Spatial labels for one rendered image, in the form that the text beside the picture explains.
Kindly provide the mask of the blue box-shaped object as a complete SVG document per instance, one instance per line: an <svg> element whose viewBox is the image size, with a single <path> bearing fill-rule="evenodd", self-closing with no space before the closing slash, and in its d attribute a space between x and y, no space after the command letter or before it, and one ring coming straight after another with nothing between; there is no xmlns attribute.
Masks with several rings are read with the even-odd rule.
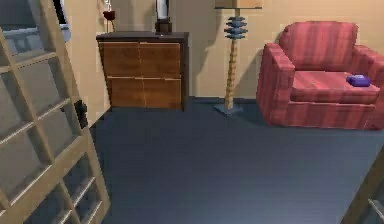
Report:
<svg viewBox="0 0 384 224"><path fill-rule="evenodd" d="M371 85L371 80L361 74L347 76L346 82L353 87L369 87Z"/></svg>

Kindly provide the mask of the brown wooden chest of drawers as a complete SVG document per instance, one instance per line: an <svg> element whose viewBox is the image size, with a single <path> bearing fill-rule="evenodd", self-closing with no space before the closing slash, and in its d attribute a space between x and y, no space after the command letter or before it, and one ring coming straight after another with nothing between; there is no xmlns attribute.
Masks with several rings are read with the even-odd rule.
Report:
<svg viewBox="0 0 384 224"><path fill-rule="evenodd" d="M189 34L118 31L96 37L113 107L185 108Z"/></svg>

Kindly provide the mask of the wooden floor lamp blue discs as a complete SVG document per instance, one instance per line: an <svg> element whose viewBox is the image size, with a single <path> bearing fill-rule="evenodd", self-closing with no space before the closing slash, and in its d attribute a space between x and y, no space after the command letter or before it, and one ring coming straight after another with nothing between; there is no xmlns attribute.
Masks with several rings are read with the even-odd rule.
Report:
<svg viewBox="0 0 384 224"><path fill-rule="evenodd" d="M245 18L241 16L241 10L261 9L262 7L263 0L215 0L215 8L217 10L234 11L234 15L228 18L226 23L227 27L224 29L226 38L231 40L225 98L223 104L215 106L218 112L226 116L235 114L241 110L241 108L233 102L238 53L237 45L238 41L243 39L248 32L246 29L247 22Z"/></svg>

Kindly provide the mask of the dark red wine glass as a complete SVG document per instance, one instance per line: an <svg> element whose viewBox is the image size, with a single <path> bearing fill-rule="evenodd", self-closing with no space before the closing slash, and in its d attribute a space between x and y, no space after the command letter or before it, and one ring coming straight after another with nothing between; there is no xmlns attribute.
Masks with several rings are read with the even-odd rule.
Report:
<svg viewBox="0 0 384 224"><path fill-rule="evenodd" d="M116 18L116 13L112 9L111 0L104 0L105 10L103 11L104 19L106 20L106 31L114 31L115 24L114 20Z"/></svg>

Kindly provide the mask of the beige glazed room door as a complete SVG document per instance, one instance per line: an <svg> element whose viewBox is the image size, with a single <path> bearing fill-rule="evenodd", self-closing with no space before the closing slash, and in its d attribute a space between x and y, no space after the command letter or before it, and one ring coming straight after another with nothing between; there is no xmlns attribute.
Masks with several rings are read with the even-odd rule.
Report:
<svg viewBox="0 0 384 224"><path fill-rule="evenodd" d="M0 224L102 224L110 207L53 0L0 0Z"/></svg>

